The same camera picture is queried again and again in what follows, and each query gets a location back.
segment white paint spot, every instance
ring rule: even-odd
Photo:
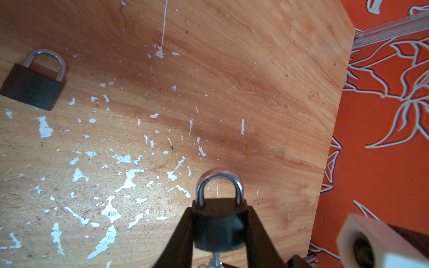
[[[76,162],[79,161],[79,157],[73,158],[72,160],[69,161],[69,164],[74,166],[76,164]]]
[[[86,182],[88,182],[88,180],[89,180],[89,178],[88,178],[88,177],[85,177],[85,176],[82,174],[82,172],[79,170],[79,168],[76,168],[76,170],[75,170],[75,174],[73,174],[73,180],[72,180],[72,182],[77,182],[77,181],[78,181],[78,179],[80,179],[80,178],[85,178],[85,181],[86,181]]]
[[[135,183],[133,183],[132,179],[134,179],[134,177],[136,176],[136,172],[145,172],[143,169],[131,169],[131,170],[127,170],[125,172],[125,175],[127,176],[127,179],[124,182],[124,185],[119,187],[118,189],[116,189],[114,192],[117,193],[122,189],[128,189],[128,188],[133,188],[133,190],[135,189],[135,187],[137,186]]]
[[[190,127],[189,127],[188,135],[190,136],[190,131],[192,130],[192,126],[193,126],[193,119],[189,120],[189,124],[190,124]]]
[[[109,203],[106,205],[104,210],[101,212],[101,215],[106,215],[110,219],[110,223],[114,223],[117,219],[121,217],[121,214],[116,210],[116,208],[112,207],[112,200],[115,198],[115,196],[109,196],[106,201]]]
[[[109,247],[109,244],[112,244],[115,241],[116,237],[116,229],[115,226],[112,225],[107,229],[106,236],[100,240],[98,245],[95,247],[95,251],[88,255],[87,259],[92,259],[103,251],[106,251]]]
[[[205,157],[207,154],[206,153],[204,153],[204,151],[202,150],[202,147],[201,146],[198,146],[198,151],[199,151],[199,154],[198,155],[200,155],[200,156],[202,156],[202,157]]]
[[[129,229],[129,228],[133,227],[134,225],[136,225],[136,224],[139,222],[139,219],[143,218],[143,213],[138,214],[138,215],[137,215],[137,216],[135,216],[134,218],[135,218],[136,220],[135,220],[135,221],[133,221],[133,222],[131,222],[131,223],[129,223],[129,224],[128,224],[128,228],[127,228],[127,229]]]
[[[85,152],[85,154],[87,154],[87,155],[89,156],[89,160],[91,160],[91,159],[92,159],[92,157],[94,157],[94,156],[96,156],[96,155],[97,155],[97,153],[96,153],[96,152],[89,152],[89,151]]]
[[[42,192],[42,188],[40,188],[38,185],[34,189],[30,189],[29,191],[37,191],[37,194],[40,195],[40,192]]]
[[[149,118],[157,118],[157,117],[158,117],[158,115],[160,115],[160,114],[158,114],[158,113],[151,114],[151,115],[149,116]]]
[[[242,135],[244,136],[244,119],[242,120]]]
[[[73,99],[69,102],[69,105],[73,105],[73,104],[75,104],[76,103],[76,99],[75,99],[75,97],[73,96]]]
[[[54,130],[48,126],[48,123],[46,122],[46,116],[41,116],[41,117],[38,117],[37,119],[40,122],[39,124],[40,137],[41,138],[50,137]]]
[[[148,184],[146,185],[146,187],[150,187],[152,184],[154,184],[154,181],[148,182]]]
[[[89,219],[79,216],[78,214],[74,213],[69,207],[65,207],[65,209],[67,209],[73,215],[73,217],[78,218],[83,225],[88,224]]]
[[[143,203],[143,202],[146,202],[148,199],[147,198],[136,198],[136,203],[139,203],[139,204],[141,204],[141,203]]]
[[[106,94],[104,94],[104,95],[103,95],[103,97],[104,97],[104,99],[106,100],[106,102],[109,102],[109,101],[110,101]]]
[[[52,240],[52,242],[53,243],[57,243],[57,248],[58,248],[58,250],[57,250],[57,252],[58,253],[60,253],[61,255],[63,255],[63,256],[65,256],[64,255],[64,250],[63,250],[63,248],[61,247],[61,240],[60,240],[60,238],[61,238],[61,234],[63,233],[62,231],[60,231],[60,228],[58,227],[58,222],[56,222],[56,223],[54,223],[54,227],[52,228],[52,233],[51,233],[51,236],[52,236],[52,238],[53,238],[53,240]]]

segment camera lens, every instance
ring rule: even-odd
[[[374,252],[366,238],[356,238],[353,244],[353,253],[360,268],[374,267]]]

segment beige plastic part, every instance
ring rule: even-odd
[[[359,268],[353,253],[356,238],[365,236],[374,252],[374,268],[429,268],[429,260],[386,223],[349,214],[337,237],[345,268]]]

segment white paint splatter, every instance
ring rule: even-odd
[[[97,153],[96,153],[96,152],[89,152],[89,151],[85,152],[85,154],[87,154],[87,155],[89,156],[89,160],[91,160],[91,159],[92,159],[92,157],[94,157],[94,156],[96,156],[96,155],[97,155]]]
[[[78,218],[83,225],[88,224],[89,219],[79,216],[78,214],[74,213],[69,207],[65,207],[65,209],[67,209],[73,215],[73,217]]]
[[[51,233],[51,236],[52,236],[52,238],[53,238],[52,242],[53,242],[53,243],[57,243],[57,244],[58,244],[58,246],[57,246],[57,248],[58,248],[57,252],[58,252],[58,253],[60,253],[61,255],[65,256],[65,255],[64,255],[64,250],[63,250],[63,248],[61,247],[61,240],[60,240],[60,238],[61,238],[61,234],[62,234],[63,232],[62,232],[62,231],[60,231],[60,228],[58,227],[58,222],[54,223],[54,227],[52,228],[52,231],[53,231],[53,232]]]
[[[52,128],[48,126],[48,123],[46,122],[46,116],[41,116],[37,118],[40,122],[39,124],[39,132],[41,138],[47,138],[52,135],[52,132],[54,131]]]
[[[241,131],[241,133],[244,136],[244,119],[242,120],[242,131]]]
[[[73,158],[72,160],[69,161],[69,164],[74,166],[76,164],[76,162],[79,161],[79,157]]]
[[[42,188],[40,188],[38,185],[34,189],[30,189],[29,191],[37,191],[37,194],[40,195],[40,192],[42,192]]]
[[[136,198],[136,203],[139,203],[139,204],[141,204],[141,203],[143,203],[143,202],[146,202],[148,199],[147,198]]]
[[[190,124],[190,127],[189,127],[189,133],[188,133],[188,135],[190,136],[190,131],[191,131],[192,126],[193,126],[193,119],[189,120],[189,124]]]
[[[13,233],[10,233],[9,236],[10,238],[12,238],[12,241],[15,243],[15,246],[9,246],[9,249],[22,247],[21,243],[18,241],[18,239],[16,239]]]
[[[89,180],[89,178],[88,178],[88,177],[85,177],[85,176],[82,174],[82,172],[79,170],[79,168],[76,168],[76,170],[75,170],[75,174],[73,174],[73,180],[72,180],[72,182],[77,182],[77,181],[78,181],[78,179],[80,179],[80,178],[85,178],[85,181],[86,181],[86,182],[88,182],[88,180]]]
[[[160,115],[160,114],[158,114],[158,113],[151,114],[151,115],[149,116],[149,118],[157,118],[157,117],[158,117],[158,115]]]
[[[204,153],[204,151],[202,150],[202,147],[201,146],[198,146],[198,151],[199,151],[199,154],[198,155],[200,155],[200,156],[202,156],[202,157],[205,157],[207,154],[206,153]]]
[[[150,187],[152,184],[154,184],[154,181],[148,182],[148,184],[146,185],[146,187]]]
[[[186,198],[190,198],[190,194],[187,190],[183,189],[182,187],[180,187],[180,185],[177,185],[175,188],[179,189],[179,191],[184,192]]]
[[[109,102],[110,100],[109,100],[109,98],[107,97],[107,95],[104,93],[104,95],[103,95],[103,97],[104,97],[104,99],[106,100],[106,102]]]
[[[131,156],[129,154],[127,154],[126,156],[122,157],[119,155],[115,155],[112,158],[116,158],[118,161],[116,162],[117,164],[120,164],[122,162],[130,164],[131,163]]]
[[[95,247],[95,251],[88,255],[87,259],[92,259],[103,251],[106,251],[109,247],[109,244],[112,244],[115,241],[116,237],[116,229],[115,226],[112,225],[107,229],[106,236],[100,240],[98,245]]]
[[[136,220],[135,220],[135,221],[133,221],[133,222],[131,222],[131,223],[129,223],[129,224],[128,224],[128,228],[127,228],[127,229],[129,229],[129,228],[133,227],[134,225],[136,225],[136,224],[139,222],[139,219],[143,218],[143,213],[138,214],[138,215],[137,215],[137,216],[135,216],[134,218],[135,218]]]
[[[128,189],[128,188],[131,188],[131,187],[134,190],[137,185],[135,183],[133,183],[132,179],[134,179],[134,177],[136,176],[136,172],[144,173],[145,171],[143,169],[131,169],[131,170],[127,170],[125,172],[125,175],[127,176],[127,179],[125,180],[124,184],[121,187],[119,187],[118,189],[116,189],[114,192],[117,193],[117,192],[119,192],[122,189]]]
[[[117,219],[121,217],[121,214],[116,210],[116,208],[112,207],[112,200],[115,196],[109,196],[106,201],[109,203],[106,205],[106,208],[101,212],[102,215],[106,215],[110,219],[110,223],[114,223]]]

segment wooden table surface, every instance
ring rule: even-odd
[[[150,267],[215,167],[305,256],[353,35],[339,0],[1,1],[0,82],[35,48],[67,74],[52,111],[0,96],[0,266]]]

